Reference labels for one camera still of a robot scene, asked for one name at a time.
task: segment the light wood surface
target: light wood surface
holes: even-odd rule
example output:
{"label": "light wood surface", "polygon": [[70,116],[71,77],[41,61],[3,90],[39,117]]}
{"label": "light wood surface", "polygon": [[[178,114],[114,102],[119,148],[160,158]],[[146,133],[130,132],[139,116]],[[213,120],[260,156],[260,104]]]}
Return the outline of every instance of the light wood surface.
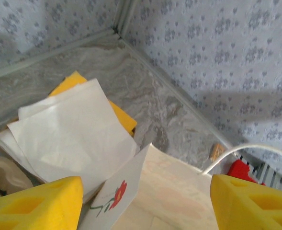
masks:
{"label": "light wood surface", "polygon": [[148,152],[136,198],[113,230],[217,230],[211,176],[156,148]]}

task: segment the yellow sponge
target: yellow sponge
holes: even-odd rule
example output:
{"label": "yellow sponge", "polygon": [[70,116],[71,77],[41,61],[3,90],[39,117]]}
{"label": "yellow sponge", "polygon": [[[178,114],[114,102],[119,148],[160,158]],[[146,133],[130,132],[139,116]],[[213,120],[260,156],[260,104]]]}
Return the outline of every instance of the yellow sponge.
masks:
{"label": "yellow sponge", "polygon": [[282,230],[282,191],[214,175],[210,197],[220,230]]}
{"label": "yellow sponge", "polygon": [[[81,76],[77,71],[73,72],[70,76],[66,77],[65,80],[57,86],[50,94],[49,96],[57,95],[61,92],[64,92],[77,84],[85,83],[87,80]],[[131,118],[127,113],[125,113],[120,107],[118,107],[113,102],[109,101],[119,122],[122,124],[122,126],[126,129],[126,131],[131,135],[134,136],[135,134],[135,127],[136,127],[136,121]]]}
{"label": "yellow sponge", "polygon": [[82,206],[80,177],[0,197],[0,230],[76,230]]}

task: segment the patterned wallpaper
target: patterned wallpaper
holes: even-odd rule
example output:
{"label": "patterned wallpaper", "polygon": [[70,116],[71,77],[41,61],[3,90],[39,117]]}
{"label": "patterned wallpaper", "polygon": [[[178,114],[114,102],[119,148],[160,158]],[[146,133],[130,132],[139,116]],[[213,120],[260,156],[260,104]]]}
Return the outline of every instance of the patterned wallpaper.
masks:
{"label": "patterned wallpaper", "polygon": [[110,28],[118,0],[0,0],[0,67]]}
{"label": "patterned wallpaper", "polygon": [[141,0],[126,39],[234,144],[282,149],[282,0]]}

